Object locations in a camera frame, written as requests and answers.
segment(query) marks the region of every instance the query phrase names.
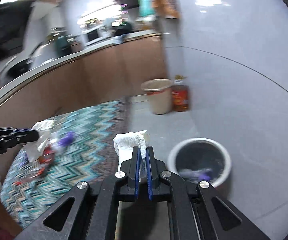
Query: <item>blue gripper pad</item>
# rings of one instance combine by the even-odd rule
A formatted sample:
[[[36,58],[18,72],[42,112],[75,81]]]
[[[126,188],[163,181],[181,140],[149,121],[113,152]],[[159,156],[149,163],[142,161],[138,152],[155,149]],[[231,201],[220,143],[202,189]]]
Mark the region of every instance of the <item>blue gripper pad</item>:
[[[147,189],[148,189],[148,198],[152,200],[153,198],[153,189],[152,189],[152,174],[151,174],[151,162],[149,159],[148,149],[146,148],[146,174],[147,174]]]
[[[139,195],[140,163],[142,160],[140,149],[137,151],[136,173],[135,173],[135,197]]]

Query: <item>metal screw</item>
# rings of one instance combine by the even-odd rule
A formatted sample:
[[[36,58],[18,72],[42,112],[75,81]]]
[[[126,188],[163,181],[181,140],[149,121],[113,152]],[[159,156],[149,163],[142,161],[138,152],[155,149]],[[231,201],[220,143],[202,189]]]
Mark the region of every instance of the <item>metal screw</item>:
[[[80,181],[78,184],[77,184],[77,187],[79,189],[84,189],[87,187],[87,183],[85,181]]]
[[[210,184],[207,181],[201,181],[200,182],[200,187],[202,188],[208,188]]]
[[[115,173],[115,177],[117,177],[117,178],[123,178],[123,177],[125,177],[125,175],[126,174],[124,171],[118,171]]]
[[[168,178],[172,175],[172,173],[170,171],[162,171],[162,176],[164,178]]]

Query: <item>zigzag rug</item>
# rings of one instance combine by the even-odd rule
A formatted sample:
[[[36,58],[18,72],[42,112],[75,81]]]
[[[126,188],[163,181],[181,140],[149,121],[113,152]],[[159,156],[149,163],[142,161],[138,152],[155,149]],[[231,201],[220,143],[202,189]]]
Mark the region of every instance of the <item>zigzag rug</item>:
[[[19,151],[5,178],[0,199],[22,228],[79,181],[93,183],[117,170],[118,156],[112,139],[117,133],[126,132],[128,112],[129,104],[119,100],[51,118],[55,120],[51,132],[57,131],[62,137],[74,131],[75,140],[64,153],[55,155],[42,178],[17,186],[14,182],[28,170],[27,166],[19,168],[25,156],[23,149]]]

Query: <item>white counter edge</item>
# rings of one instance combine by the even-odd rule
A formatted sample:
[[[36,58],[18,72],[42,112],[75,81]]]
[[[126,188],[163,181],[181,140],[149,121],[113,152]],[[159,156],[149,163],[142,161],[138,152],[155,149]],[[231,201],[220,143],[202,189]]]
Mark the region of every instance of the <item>white counter edge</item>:
[[[149,34],[154,34],[154,33],[159,33],[156,30],[144,30],[144,31],[139,31],[139,32],[135,32],[135,33],[130,33],[126,36],[127,39],[132,39],[132,38],[136,38],[136,37],[141,37],[141,36],[145,36],[145,35],[149,35]],[[3,97],[6,93],[8,93],[9,91],[11,91],[12,89],[16,88],[18,85],[20,85],[22,82],[24,82],[25,80],[35,76],[36,74],[53,67],[54,65],[57,65],[61,62],[73,59],[75,57],[79,57],[81,55],[90,53],[91,51],[100,49],[102,47],[108,46],[108,45],[113,45],[115,44],[115,37],[99,42],[98,44],[95,45],[91,45],[86,47],[85,49],[83,49],[82,51],[61,57],[61,58],[57,58],[55,60],[52,60],[50,62],[47,62],[45,64],[42,64],[26,73],[24,73],[23,75],[19,76],[18,78],[12,80],[10,83],[6,84],[4,87],[0,88],[0,98]]]

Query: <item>kitchen counter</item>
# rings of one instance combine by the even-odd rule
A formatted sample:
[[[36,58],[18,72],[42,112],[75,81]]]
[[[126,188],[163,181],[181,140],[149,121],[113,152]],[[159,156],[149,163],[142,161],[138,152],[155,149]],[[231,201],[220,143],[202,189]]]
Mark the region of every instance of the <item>kitchen counter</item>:
[[[152,36],[160,36],[160,33],[156,30],[144,30],[144,31],[139,31],[139,32],[135,32],[135,33],[130,33],[130,34],[126,35],[124,42],[142,39],[142,38],[146,38],[146,37],[152,37]],[[117,40],[117,37],[112,37],[110,39],[104,40],[104,41],[99,42],[97,44],[87,46],[82,51],[79,51],[79,52],[76,52],[76,53],[52,60],[50,62],[44,63],[44,64],[38,66],[37,68],[34,68],[34,69],[24,73],[23,75],[12,80],[10,83],[6,84],[4,87],[2,87],[0,89],[0,101],[4,100],[3,98],[9,92],[18,88],[20,85],[25,83],[27,80],[34,79],[36,76],[39,76],[42,72],[51,70],[52,68],[58,67],[59,65],[61,66],[61,65],[67,64],[67,63],[72,62],[76,59],[85,57],[85,56],[87,56],[93,52],[98,51],[98,50],[102,50],[104,48],[108,48],[108,47],[117,45],[116,40]]]

